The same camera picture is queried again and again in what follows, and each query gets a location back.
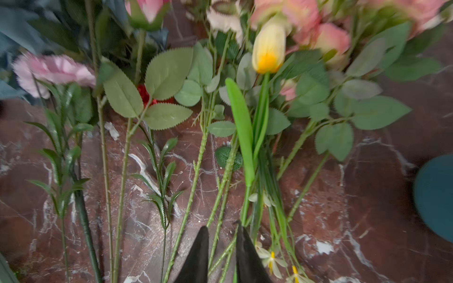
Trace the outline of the magenta rose bud stem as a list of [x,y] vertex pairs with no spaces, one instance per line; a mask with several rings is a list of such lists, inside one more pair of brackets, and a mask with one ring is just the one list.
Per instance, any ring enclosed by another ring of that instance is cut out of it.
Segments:
[[145,119],[145,114],[151,105],[144,105],[138,91],[141,82],[143,50],[147,32],[156,31],[162,27],[164,17],[170,9],[169,1],[125,1],[126,15],[130,26],[139,32],[137,57],[133,79],[130,79],[117,65],[101,58],[98,81],[104,89],[105,100],[120,116],[127,119],[125,131],[125,147],[122,163],[119,203],[117,209],[117,224],[115,232],[110,233],[110,281],[116,283],[120,272],[120,248],[122,245],[123,209],[127,182],[127,166],[132,136]]

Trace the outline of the pink peach rose stem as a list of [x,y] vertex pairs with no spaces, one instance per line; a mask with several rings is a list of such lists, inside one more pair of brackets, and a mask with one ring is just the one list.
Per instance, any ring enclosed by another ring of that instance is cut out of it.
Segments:
[[[210,25],[208,28],[208,34],[214,31],[226,33],[229,37],[234,34],[242,34],[241,22],[239,20],[239,2],[237,1],[208,1],[208,8],[202,9],[203,21]],[[185,226],[189,218],[191,206],[195,196],[195,190],[199,179],[199,171],[205,152],[206,143],[208,141],[208,126],[211,124],[214,118],[214,104],[216,93],[210,93],[206,91],[206,87],[211,83],[215,77],[215,72],[211,70],[208,74],[202,73],[201,64],[210,63],[211,68],[217,68],[217,65],[213,62],[216,59],[216,54],[211,54],[210,51],[204,50],[200,44],[195,45],[194,58],[192,60],[191,70],[187,76],[188,82],[195,83],[201,89],[201,110],[199,112],[199,125],[202,131],[202,139],[199,146],[199,153],[197,161],[193,163],[194,176],[192,181],[192,187],[190,189],[189,199],[186,205],[185,212],[182,216],[182,222],[179,228],[178,235],[176,237],[171,256],[165,276],[162,281],[168,282],[170,274],[173,269],[175,258],[179,249],[180,241],[184,234]]]

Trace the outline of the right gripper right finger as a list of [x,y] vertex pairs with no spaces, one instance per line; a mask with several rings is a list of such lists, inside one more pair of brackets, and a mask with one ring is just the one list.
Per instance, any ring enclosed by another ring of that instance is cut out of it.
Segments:
[[246,229],[239,224],[236,241],[238,283],[272,283]]

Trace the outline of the small white yellow flowers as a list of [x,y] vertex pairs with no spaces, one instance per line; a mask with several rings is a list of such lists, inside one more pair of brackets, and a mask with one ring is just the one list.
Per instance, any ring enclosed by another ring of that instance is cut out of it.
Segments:
[[[280,272],[279,266],[287,269],[289,265],[284,260],[284,257],[278,257],[280,255],[283,256],[283,254],[281,254],[281,237],[277,232],[274,219],[275,217],[273,207],[275,207],[275,205],[273,201],[270,200],[267,196],[263,195],[262,198],[264,206],[268,207],[271,245],[269,249],[266,250],[263,248],[262,243],[257,238],[257,240],[254,242],[254,246],[259,259],[261,259],[263,266],[268,268],[270,275],[274,275],[278,279],[283,279],[283,275]],[[250,202],[253,202],[254,204],[258,204],[258,193],[253,193],[248,200]],[[292,266],[292,271],[293,274],[287,277],[286,283],[315,283],[313,280],[303,274],[302,270],[299,271],[295,265]]]

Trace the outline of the pink rose bunch with leaves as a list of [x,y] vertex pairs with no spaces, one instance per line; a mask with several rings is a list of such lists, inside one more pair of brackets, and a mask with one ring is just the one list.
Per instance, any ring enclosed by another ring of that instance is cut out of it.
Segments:
[[[349,155],[354,131],[381,129],[408,114],[409,108],[382,93],[376,82],[380,74],[406,82],[440,69],[440,64],[422,58],[453,19],[451,1],[237,1],[242,34],[229,37],[216,32],[222,44],[222,62],[227,46],[234,45],[228,79],[238,84],[251,118],[256,114],[264,76],[252,68],[252,51],[261,28],[276,17],[287,25],[285,60],[270,75],[267,132],[256,162],[250,196],[258,193],[258,204],[249,201],[247,221],[253,242],[264,249],[271,245],[268,207],[262,196],[273,201],[274,219],[281,254],[288,268],[279,266],[283,278],[303,271],[296,258],[291,231],[299,195],[285,212],[279,180],[313,137],[323,166],[330,158],[339,162]],[[243,157],[234,118],[212,123],[209,132],[231,137],[217,159],[225,168],[219,183],[226,190],[232,171],[244,172]]]

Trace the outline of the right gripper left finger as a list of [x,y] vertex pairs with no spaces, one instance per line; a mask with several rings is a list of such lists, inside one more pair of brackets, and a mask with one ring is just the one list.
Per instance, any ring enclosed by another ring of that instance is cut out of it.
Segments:
[[174,283],[207,283],[209,232],[202,226]]

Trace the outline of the small pink flower sprig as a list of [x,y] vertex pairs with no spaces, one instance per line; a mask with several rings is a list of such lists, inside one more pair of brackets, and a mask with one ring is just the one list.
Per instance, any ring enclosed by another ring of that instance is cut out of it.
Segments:
[[50,196],[54,212],[60,220],[66,281],[70,281],[70,270],[64,222],[69,204],[73,201],[83,229],[94,280],[101,283],[103,278],[84,200],[88,179],[81,174],[83,136],[94,129],[94,71],[66,55],[37,56],[31,53],[19,55],[13,62],[13,71],[19,86],[46,104],[46,123],[33,122],[32,126],[40,129],[51,142],[50,149],[39,151],[50,162],[51,181],[30,182]]

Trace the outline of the yellow tulip stem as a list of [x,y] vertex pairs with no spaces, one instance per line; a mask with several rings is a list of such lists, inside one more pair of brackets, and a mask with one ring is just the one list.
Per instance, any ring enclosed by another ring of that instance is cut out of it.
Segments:
[[256,176],[259,150],[267,132],[269,119],[269,81],[285,60],[287,25],[283,20],[270,19],[256,36],[252,51],[252,68],[264,76],[260,87],[256,114],[250,116],[244,95],[232,79],[225,80],[230,99],[234,123],[243,157],[245,194],[237,232],[237,249],[243,246],[244,227],[247,221],[251,187]]

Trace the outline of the teal ceramic vase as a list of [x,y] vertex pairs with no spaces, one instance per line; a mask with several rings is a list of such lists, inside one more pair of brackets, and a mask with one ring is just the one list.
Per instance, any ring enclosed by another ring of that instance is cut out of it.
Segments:
[[414,204],[424,224],[453,241],[453,156],[439,156],[423,165],[413,185]]

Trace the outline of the blue hydrangea flower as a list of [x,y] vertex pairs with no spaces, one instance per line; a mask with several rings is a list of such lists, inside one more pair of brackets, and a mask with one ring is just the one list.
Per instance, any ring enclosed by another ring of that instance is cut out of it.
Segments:
[[89,21],[104,14],[107,26],[95,32],[99,56],[106,56],[127,33],[123,1],[1,1],[1,100],[32,96],[19,86],[13,62],[22,52],[65,54],[76,61],[91,58]]

